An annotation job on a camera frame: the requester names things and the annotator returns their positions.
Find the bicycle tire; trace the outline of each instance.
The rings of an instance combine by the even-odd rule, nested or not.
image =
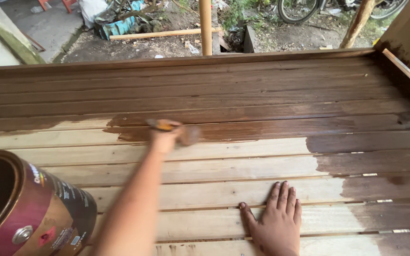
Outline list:
[[[284,2],[284,0],[278,0],[278,14],[279,14],[279,17],[281,18],[282,21],[284,21],[285,23],[289,23],[289,24],[300,24],[300,23],[305,22],[319,8],[319,0],[316,0],[316,5],[311,9],[311,11],[305,17],[303,17],[299,20],[291,20],[282,13],[282,3],[283,2]]]
[[[384,19],[387,19],[388,17],[390,17],[390,16],[392,16],[393,14],[395,14],[397,11],[401,10],[402,8],[404,8],[404,6],[407,4],[408,1],[409,1],[409,0],[403,0],[398,7],[396,7],[393,11],[389,12],[388,14],[385,14],[385,15],[380,16],[380,17],[376,17],[376,16],[374,16],[373,14],[371,14],[370,17],[371,17],[372,19],[375,19],[375,20],[384,20]]]

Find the hand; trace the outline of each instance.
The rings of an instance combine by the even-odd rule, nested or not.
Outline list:
[[[174,149],[176,139],[183,132],[184,128],[180,122],[168,119],[163,119],[162,121],[176,127],[170,132],[152,129],[151,150],[161,154],[168,154]]]
[[[254,218],[245,203],[240,203],[242,217],[248,224],[254,243],[265,255],[299,256],[302,206],[295,198],[294,187],[289,189],[287,181],[280,187],[280,182],[275,183],[259,220]]]

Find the motorcycle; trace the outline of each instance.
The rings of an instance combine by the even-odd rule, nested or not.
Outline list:
[[[308,20],[317,9],[323,10],[328,0],[278,0],[278,13],[281,19],[290,24]],[[361,0],[335,0],[345,11],[357,9]],[[383,0],[371,13],[373,19],[386,19],[401,10],[409,0]]]

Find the bicycle wheel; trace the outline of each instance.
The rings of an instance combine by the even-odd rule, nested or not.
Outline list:
[[[385,0],[373,9],[370,17],[376,20],[386,19],[401,10],[407,2],[408,0]]]
[[[278,13],[281,19],[290,24],[306,21],[319,7],[319,0],[279,0]]]

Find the dirt ground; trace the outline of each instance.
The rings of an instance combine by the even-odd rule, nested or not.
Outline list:
[[[326,14],[326,11],[321,13],[324,14],[318,12],[299,25],[278,21],[277,11],[259,13],[261,17],[249,23],[256,31],[259,52],[317,50],[327,45],[332,45],[334,49],[339,48],[354,12],[342,10],[340,17]],[[384,33],[384,28],[389,26],[394,18],[395,16],[386,20],[368,20],[353,47],[372,47],[373,42]]]
[[[196,0],[190,0],[189,3],[192,9],[197,10]],[[354,13],[354,11],[342,10],[340,17],[336,17],[321,11],[302,24],[291,25],[283,23],[278,18],[277,10],[273,11],[273,8],[260,12],[256,9],[244,11],[248,25],[256,31],[258,52],[316,50],[327,45],[339,48]],[[150,16],[161,21],[164,31],[198,28],[195,24],[200,22],[196,14],[180,9],[172,1],[169,1],[165,11]],[[368,20],[357,37],[354,47],[371,47],[373,41],[384,33],[384,28],[388,27],[394,18],[395,15],[386,20]],[[238,36],[235,33],[230,35],[226,38],[228,44],[237,45],[238,43],[232,43],[229,39]],[[190,41],[199,53],[192,54],[188,48],[185,48],[184,41]],[[164,58],[198,56],[201,52],[200,34],[107,41],[94,35],[93,31],[89,31],[79,36],[61,62],[154,58],[156,55]]]
[[[172,1],[168,3],[165,11],[159,11],[152,17],[162,17],[164,31],[194,29],[197,28],[195,23],[200,22],[196,14],[180,10]],[[184,41],[190,41],[190,44],[199,50],[199,54],[192,54],[185,48]],[[156,55],[168,58],[199,56],[201,53],[200,34],[107,41],[94,35],[93,31],[88,31],[79,36],[61,62],[154,58]]]

